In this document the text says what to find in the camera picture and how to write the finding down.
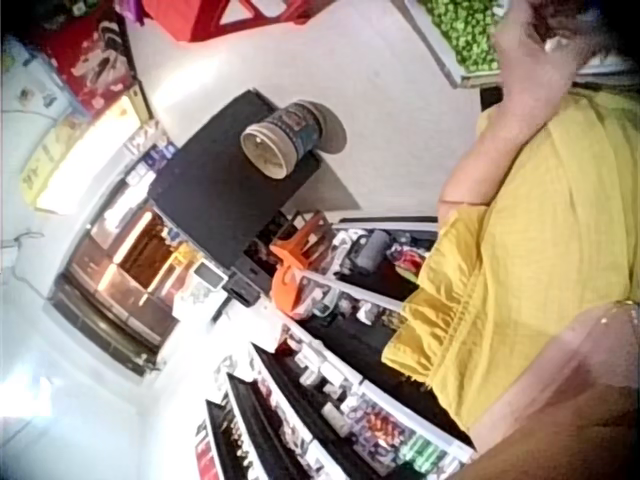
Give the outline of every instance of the hand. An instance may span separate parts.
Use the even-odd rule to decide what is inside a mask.
[[[577,35],[547,52],[534,29],[534,8],[541,0],[513,0],[494,35],[504,101],[502,124],[523,142],[557,113],[578,70],[593,56],[598,38]]]

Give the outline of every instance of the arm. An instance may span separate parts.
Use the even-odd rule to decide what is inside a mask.
[[[518,152],[535,133],[518,127],[498,107],[474,146],[458,162],[438,200],[440,227],[461,205],[489,205]]]
[[[533,28],[540,1],[513,0],[495,33],[504,101],[445,183],[438,201],[440,226],[461,205],[491,203],[520,149],[556,114],[578,69],[602,40],[576,36],[547,52]]]

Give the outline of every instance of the ruffled sleeve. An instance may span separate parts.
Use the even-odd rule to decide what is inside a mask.
[[[487,207],[465,206],[451,215],[420,271],[420,288],[404,305],[407,323],[382,353],[384,363],[418,381],[428,382],[455,330],[480,263],[486,211]]]

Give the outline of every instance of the black shelf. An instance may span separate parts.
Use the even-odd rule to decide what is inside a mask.
[[[298,416],[303,419],[313,438],[326,450],[345,475],[352,479],[381,479],[400,480],[421,478],[412,469],[396,468],[391,473],[382,477],[353,449],[353,444],[348,439],[340,437],[333,427],[324,419],[319,410],[317,393],[309,391],[290,375],[283,371],[278,358],[254,345],[265,368],[269,370],[273,381],[276,383],[284,397]]]
[[[223,428],[225,416],[228,415],[227,409],[209,400],[205,400],[205,402],[207,405],[207,415],[209,416],[209,425],[211,425],[211,436],[213,437],[212,447],[216,449],[220,461],[220,465],[216,465],[216,469],[222,472],[221,478],[224,480],[244,478],[245,471],[244,468],[242,468],[240,459],[236,455],[236,449],[231,440],[229,426]]]
[[[440,405],[432,390],[382,363],[382,351],[393,335],[390,329],[380,324],[364,325],[355,319],[335,321],[327,326],[324,319],[313,316],[298,324],[387,395],[443,432],[473,447],[469,436]]]
[[[231,374],[229,395],[233,395],[250,441],[268,478],[308,479],[300,461],[284,445],[271,410],[255,382],[245,382]]]

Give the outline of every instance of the white shelf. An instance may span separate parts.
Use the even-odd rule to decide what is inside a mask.
[[[433,222],[339,222],[331,225],[334,230],[398,230],[403,232],[438,232]]]
[[[374,400],[378,405],[392,414],[399,422],[419,433],[424,438],[456,457],[463,463],[469,463],[475,451],[416,415],[397,400],[384,393],[369,381],[364,381],[359,388],[360,393]]]
[[[278,385],[276,384],[275,380],[271,376],[271,373],[269,373],[269,370],[267,369],[265,364],[262,363],[262,359],[260,358],[260,355],[258,355],[258,352],[256,351],[255,346],[253,344],[251,345],[251,354],[253,355],[253,358],[256,364],[260,366],[259,367],[260,373],[269,384],[269,387],[271,388],[271,393],[275,397],[277,404],[282,408],[282,410],[284,410],[285,415],[294,424],[294,426],[296,427],[296,430],[298,431],[298,433],[300,433],[300,436],[302,437],[302,439],[306,443],[311,443],[313,441],[313,435],[311,435],[311,432],[309,431],[307,426],[300,419],[296,411],[291,407],[291,404],[289,403],[287,398],[284,396],[280,388],[278,388]]]
[[[360,300],[365,300],[367,302],[380,305],[381,307],[384,307],[388,310],[402,313],[402,302],[394,300],[393,298],[379,295],[364,288],[356,287],[355,285],[351,285],[350,283],[342,282],[340,280],[336,280],[335,278],[330,278],[320,273],[312,272],[310,270],[300,270],[300,274],[323,285],[337,288],[338,290],[348,293],[349,295],[353,295]]]
[[[313,452],[315,456],[320,460],[320,463],[324,466],[325,470],[329,472],[329,477],[331,480],[349,480],[349,477],[345,475],[335,460],[327,453],[320,443],[317,440],[314,440],[307,452]]]
[[[240,408],[238,408],[238,403],[236,402],[236,398],[233,395],[233,391],[231,389],[231,383],[229,382],[229,374],[226,376],[227,382],[227,394],[229,395],[229,401],[231,402],[231,408],[233,409],[233,413],[238,421],[238,426],[240,427],[240,433],[242,433],[243,444],[249,450],[249,454],[251,455],[251,460],[253,461],[253,466],[256,468],[258,472],[258,478],[260,480],[269,480],[269,476],[267,472],[264,471],[264,467],[260,462],[260,457],[256,452],[255,447],[253,446],[253,442],[251,441],[251,437],[249,436],[249,432],[247,430],[247,426],[244,424],[244,419],[242,415],[240,415]]]
[[[298,322],[292,320],[275,307],[273,307],[273,313],[278,316],[282,323],[284,323],[296,337],[335,367],[353,386],[358,386],[362,383],[364,380],[362,375],[330,352],[320,340],[316,340],[309,332],[302,328]]]
[[[207,403],[204,404],[205,409],[205,421],[207,422],[207,430],[208,430],[208,440],[211,443],[211,451],[213,452],[213,460],[216,463],[216,471],[218,472],[218,478],[220,480],[225,480],[224,472],[222,471],[222,464],[220,463],[220,455],[218,454],[218,447],[216,447],[216,441],[213,437],[213,425],[211,425],[211,418],[209,418],[209,409],[207,408]]]
[[[304,424],[304,422],[300,419],[296,411],[291,407],[291,404],[284,396],[275,380],[269,373],[266,365],[262,362],[262,359],[258,355],[258,352],[255,349],[255,346],[252,346],[251,353],[256,363],[260,365],[260,372],[262,376],[265,378],[269,386],[271,387],[271,393],[277,399],[278,405],[284,410],[285,415],[294,424],[296,430],[300,433],[302,439],[308,444],[307,451],[311,451],[315,456],[320,460],[324,468],[331,473],[332,480],[348,480],[348,477],[344,474],[340,466],[335,462],[335,460],[327,453],[324,447],[313,438],[313,435]]]

